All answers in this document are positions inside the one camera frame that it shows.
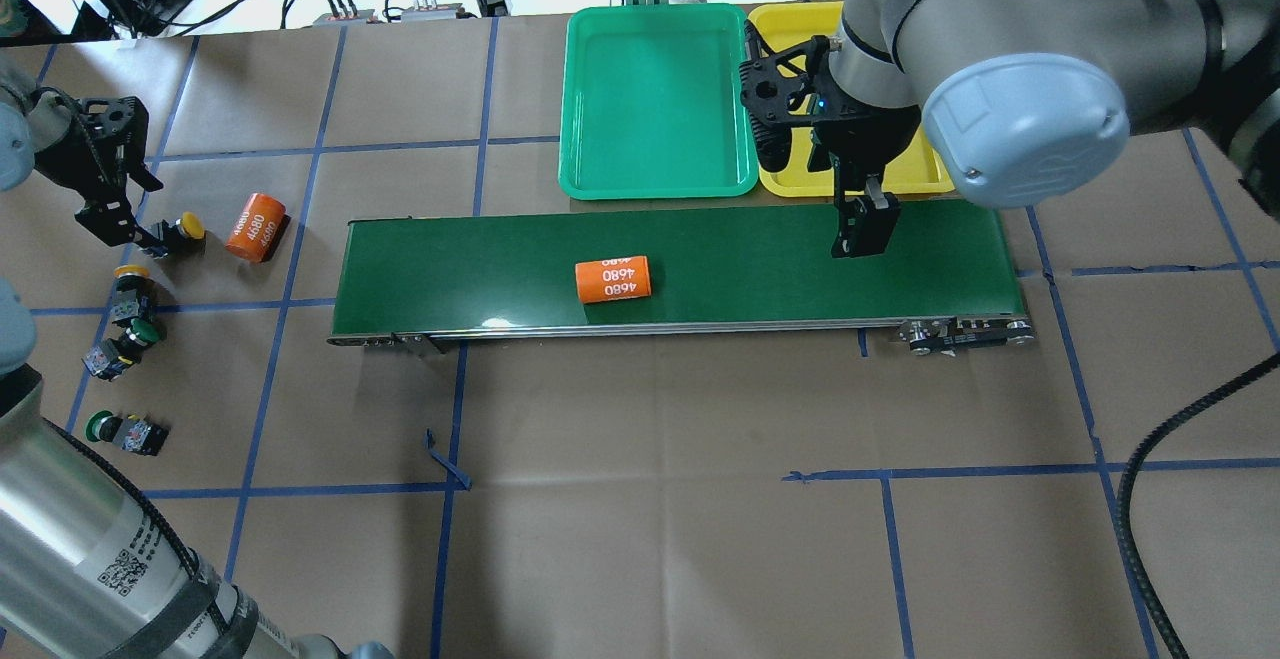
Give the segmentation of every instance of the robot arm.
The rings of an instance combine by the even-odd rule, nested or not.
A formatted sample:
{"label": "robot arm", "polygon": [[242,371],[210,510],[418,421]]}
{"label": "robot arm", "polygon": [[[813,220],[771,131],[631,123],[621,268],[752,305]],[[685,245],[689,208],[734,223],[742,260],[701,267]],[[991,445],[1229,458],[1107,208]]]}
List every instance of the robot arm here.
{"label": "robot arm", "polygon": [[[79,191],[90,216],[120,202],[119,226],[142,244],[124,179],[147,188],[150,177],[159,189],[150,173],[133,173],[145,171],[145,139],[137,99],[77,102],[37,90],[0,54],[0,191],[37,168]],[[74,659],[393,659],[376,642],[343,654],[324,636],[279,631],[137,486],[41,418],[42,380],[27,366],[35,344],[31,312],[0,279],[0,624]]]}
{"label": "robot arm", "polygon": [[[818,59],[806,65],[818,67],[808,77],[817,99],[804,118],[815,154],[828,154],[837,175],[863,175],[837,177],[837,207],[859,207],[846,235],[855,248],[886,243],[865,221],[884,210],[840,189],[878,189],[877,147],[896,156],[915,113],[974,203],[1064,195],[1115,161],[1129,134],[1198,125],[1280,218],[1280,0],[845,0],[833,38],[814,38],[806,52]],[[762,164],[778,166],[777,129],[795,115],[780,120],[776,102],[765,107],[776,67],[749,65],[744,102]],[[895,123],[896,141],[851,139]]]}
{"label": "robot arm", "polygon": [[141,226],[128,180],[163,189],[145,163],[147,107],[137,97],[73,99],[37,86],[0,52],[0,189],[35,170],[84,200],[76,220],[104,244],[134,243],[151,257],[189,252],[204,232],[192,221]]}

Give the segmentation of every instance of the tape piece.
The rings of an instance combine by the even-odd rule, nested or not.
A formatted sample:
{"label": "tape piece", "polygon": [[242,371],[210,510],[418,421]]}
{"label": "tape piece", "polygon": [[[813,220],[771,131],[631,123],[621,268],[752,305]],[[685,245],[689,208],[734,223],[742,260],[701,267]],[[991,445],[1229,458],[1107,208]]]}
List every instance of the tape piece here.
{"label": "tape piece", "polygon": [[435,459],[435,462],[439,463],[442,467],[444,467],[444,471],[453,475],[453,479],[461,482],[462,489],[467,491],[471,490],[471,477],[468,477],[466,472],[458,468],[457,464],[451,462],[448,457],[440,454],[439,450],[435,450],[435,435],[431,434],[431,430],[426,430],[426,436],[422,439],[422,444],[426,445],[426,450],[431,456],[431,458]]}

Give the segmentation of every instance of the orange battery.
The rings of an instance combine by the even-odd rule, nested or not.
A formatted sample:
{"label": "orange battery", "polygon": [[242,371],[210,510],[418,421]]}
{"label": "orange battery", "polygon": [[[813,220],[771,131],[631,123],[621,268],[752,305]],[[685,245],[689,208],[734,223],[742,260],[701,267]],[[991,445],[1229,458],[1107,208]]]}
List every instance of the orange battery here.
{"label": "orange battery", "polygon": [[284,226],[284,203],[269,195],[251,195],[244,211],[236,220],[236,229],[227,238],[227,250],[246,262],[265,261],[271,244],[279,239]]}
{"label": "orange battery", "polygon": [[577,298],[585,305],[636,299],[653,294],[649,282],[649,257],[604,258],[600,262],[575,264]]}

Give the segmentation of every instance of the green conveyor belt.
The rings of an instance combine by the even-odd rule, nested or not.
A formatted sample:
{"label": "green conveyor belt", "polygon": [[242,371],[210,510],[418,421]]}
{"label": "green conveyor belt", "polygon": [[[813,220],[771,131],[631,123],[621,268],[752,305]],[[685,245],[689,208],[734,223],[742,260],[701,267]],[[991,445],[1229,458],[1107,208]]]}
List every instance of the green conveyor belt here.
{"label": "green conveyor belt", "polygon": [[[352,221],[334,344],[895,326],[1023,317],[1000,218],[908,202],[879,257],[832,258],[827,205]],[[645,299],[579,303],[573,264],[649,257]]]}

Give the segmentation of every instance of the green tray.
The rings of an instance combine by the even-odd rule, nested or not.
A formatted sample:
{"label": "green tray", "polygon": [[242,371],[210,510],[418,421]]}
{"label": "green tray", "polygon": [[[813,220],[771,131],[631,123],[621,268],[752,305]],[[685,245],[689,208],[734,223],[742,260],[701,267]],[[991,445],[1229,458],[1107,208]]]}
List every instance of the green tray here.
{"label": "green tray", "polygon": [[[902,205],[878,257],[832,258],[831,207],[352,221],[332,344],[1023,319],[1000,218]],[[653,296],[581,305],[573,264],[649,257]]]}
{"label": "green tray", "polygon": [[571,18],[559,184],[573,200],[737,197],[759,179],[742,9],[596,6]]}

